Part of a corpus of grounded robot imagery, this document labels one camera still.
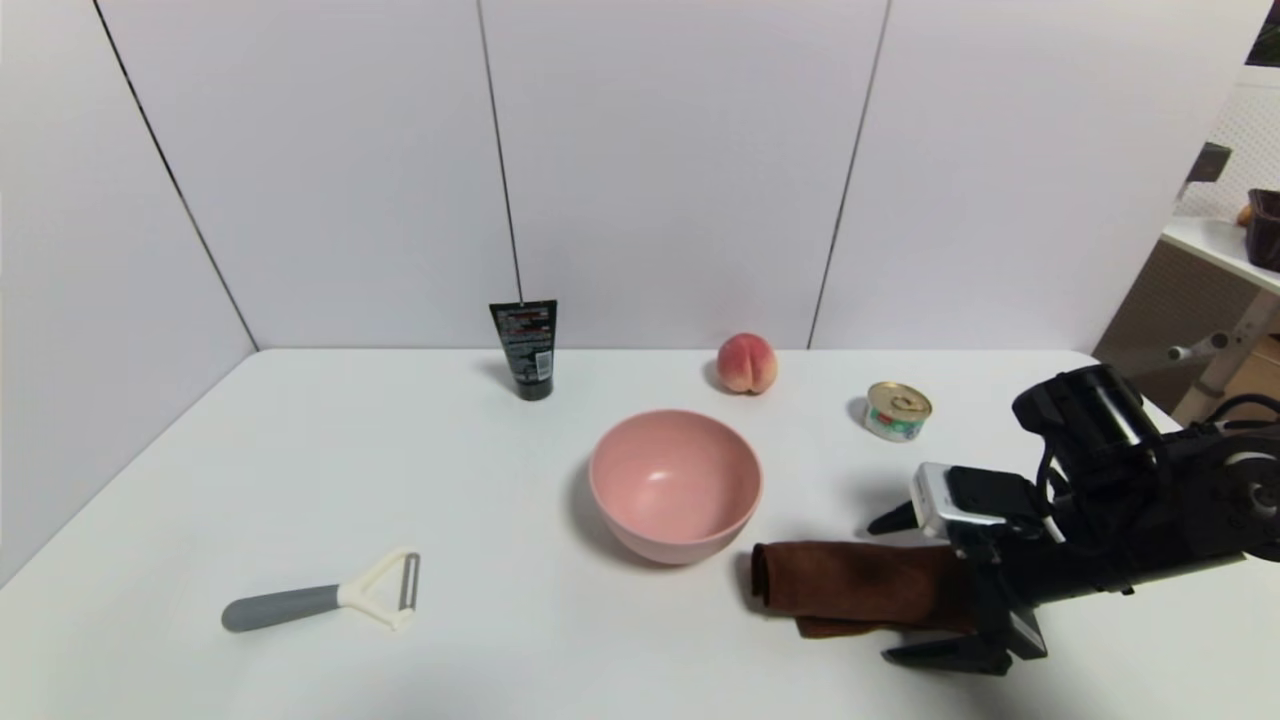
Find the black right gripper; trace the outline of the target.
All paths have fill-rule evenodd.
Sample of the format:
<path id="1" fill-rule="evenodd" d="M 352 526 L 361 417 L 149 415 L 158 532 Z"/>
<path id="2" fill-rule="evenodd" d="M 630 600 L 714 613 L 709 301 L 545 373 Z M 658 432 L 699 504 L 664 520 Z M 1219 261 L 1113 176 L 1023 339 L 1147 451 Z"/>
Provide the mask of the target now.
<path id="1" fill-rule="evenodd" d="M 869 536 L 916 529 L 911 501 L 874 518 Z M 948 541 L 973 571 L 973 619 L 968 635 L 884 650 L 900 667 L 940 673 L 1005 676 L 1012 659 L 1048 655 L 1036 619 L 1046 603 L 1088 594 L 1133 594 L 1135 582 L 1114 557 L 1096 548 L 1060 542 L 1047 530 L 1025 534 L 1012 524 L 947 524 Z"/>

